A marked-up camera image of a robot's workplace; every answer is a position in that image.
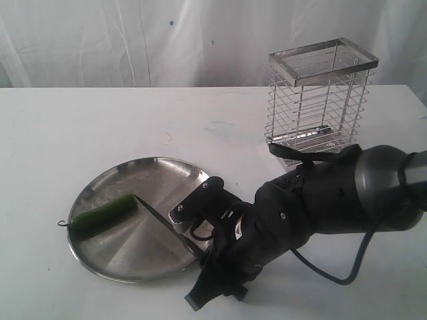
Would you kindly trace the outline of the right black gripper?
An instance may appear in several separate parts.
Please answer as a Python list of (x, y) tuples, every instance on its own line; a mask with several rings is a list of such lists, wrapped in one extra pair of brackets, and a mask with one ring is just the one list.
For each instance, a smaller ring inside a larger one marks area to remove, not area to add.
[(214, 225), (213, 249), (185, 301), (199, 311), (222, 296), (240, 294), (264, 266), (304, 245), (315, 223), (293, 193), (256, 193), (252, 204), (214, 199), (202, 210)]

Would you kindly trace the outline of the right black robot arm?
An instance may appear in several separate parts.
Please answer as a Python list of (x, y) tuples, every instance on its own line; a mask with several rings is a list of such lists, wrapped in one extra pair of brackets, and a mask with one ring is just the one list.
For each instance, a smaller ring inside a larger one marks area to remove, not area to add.
[(199, 208), (213, 225), (213, 243), (185, 298), (194, 310), (221, 295), (242, 300), (246, 283), (268, 263), (287, 252), (297, 255), (315, 234), (363, 234), (346, 278), (318, 271), (348, 285), (375, 233), (409, 230), (426, 212), (425, 152), (351, 145), (339, 153), (301, 153), (276, 143), (269, 150), (299, 165), (265, 182), (253, 203), (221, 191)]

